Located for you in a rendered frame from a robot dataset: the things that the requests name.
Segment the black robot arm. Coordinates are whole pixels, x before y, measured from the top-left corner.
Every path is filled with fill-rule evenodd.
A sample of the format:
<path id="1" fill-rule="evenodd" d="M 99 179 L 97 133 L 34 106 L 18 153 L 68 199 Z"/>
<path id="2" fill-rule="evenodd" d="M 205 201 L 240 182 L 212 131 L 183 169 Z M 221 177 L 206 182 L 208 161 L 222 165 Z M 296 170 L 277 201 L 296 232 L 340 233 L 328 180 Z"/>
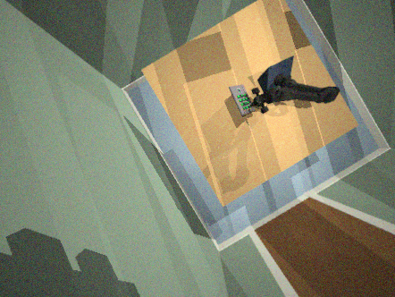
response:
<path id="1" fill-rule="evenodd" d="M 269 89 L 267 95 L 260 94 L 253 98 L 258 106 L 265 103 L 271 104 L 272 102 L 289 101 L 292 99 L 315 101 L 316 103 L 334 102 L 340 90 L 337 87 L 317 88 L 307 86 L 294 81 L 291 76 L 284 76 L 282 73 L 275 76 L 276 87 Z M 281 85 L 281 86 L 279 86 Z"/>

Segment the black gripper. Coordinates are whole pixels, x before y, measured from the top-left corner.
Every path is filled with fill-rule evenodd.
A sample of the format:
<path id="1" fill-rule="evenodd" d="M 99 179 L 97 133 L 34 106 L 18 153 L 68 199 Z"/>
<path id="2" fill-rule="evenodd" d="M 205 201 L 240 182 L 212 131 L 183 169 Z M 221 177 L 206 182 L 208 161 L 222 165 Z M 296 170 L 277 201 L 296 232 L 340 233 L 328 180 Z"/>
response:
<path id="1" fill-rule="evenodd" d="M 253 88 L 251 91 L 252 91 L 253 94 L 256 94 L 256 96 L 258 96 L 258 95 L 259 95 L 259 92 L 260 92 L 260 89 L 259 89 L 259 88 Z M 265 92 L 264 97 L 265 97 L 266 95 L 267 95 L 267 91 Z M 256 105 L 255 102 L 253 101 L 253 103 L 252 103 L 250 106 L 257 106 L 257 105 Z M 265 102 L 264 102 L 264 104 L 262 105 L 262 108 L 261 108 L 261 112 L 262 112 L 262 114 L 263 114 L 263 113 L 268 112 L 268 111 L 269 111 L 268 106 L 265 106 Z"/>

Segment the grey switch panel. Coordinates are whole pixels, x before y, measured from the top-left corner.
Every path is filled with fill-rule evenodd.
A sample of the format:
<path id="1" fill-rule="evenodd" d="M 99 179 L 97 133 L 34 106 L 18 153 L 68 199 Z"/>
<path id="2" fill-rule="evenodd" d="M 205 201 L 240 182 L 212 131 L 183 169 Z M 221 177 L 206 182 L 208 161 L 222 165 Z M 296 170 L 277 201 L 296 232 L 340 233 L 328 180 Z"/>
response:
<path id="1" fill-rule="evenodd" d="M 229 89 L 241 115 L 246 115 L 248 113 L 256 111 L 254 106 L 250 106 L 252 102 L 243 84 L 230 86 Z"/>

